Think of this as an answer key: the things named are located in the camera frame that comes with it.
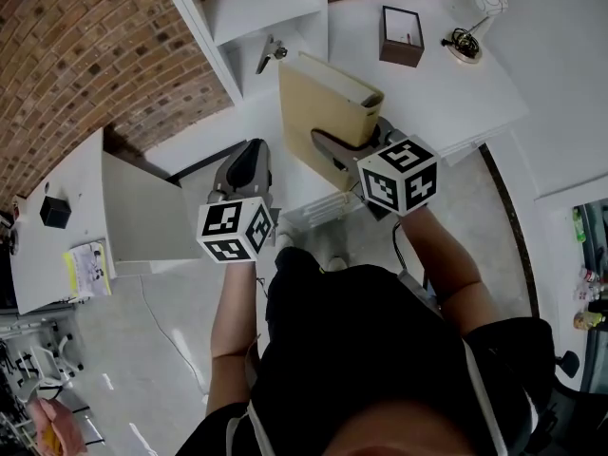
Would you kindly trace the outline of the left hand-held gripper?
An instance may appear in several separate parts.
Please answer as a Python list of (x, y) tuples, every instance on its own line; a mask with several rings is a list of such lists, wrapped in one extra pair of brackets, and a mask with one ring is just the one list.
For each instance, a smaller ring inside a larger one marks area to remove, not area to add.
[(280, 208), (271, 195), (228, 195), (239, 188), (268, 193), (270, 149), (262, 139), (240, 145), (219, 167), (214, 189), (199, 208), (196, 240), (216, 263), (255, 262), (276, 228)]

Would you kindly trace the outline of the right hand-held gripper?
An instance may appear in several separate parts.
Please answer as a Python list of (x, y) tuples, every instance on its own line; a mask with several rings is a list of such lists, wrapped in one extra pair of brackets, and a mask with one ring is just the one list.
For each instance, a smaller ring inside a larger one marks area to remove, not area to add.
[(313, 145), (358, 182), (362, 201), (375, 219), (404, 217), (438, 192), (438, 154), (415, 135), (407, 136), (379, 117), (371, 138), (355, 147), (320, 129)]

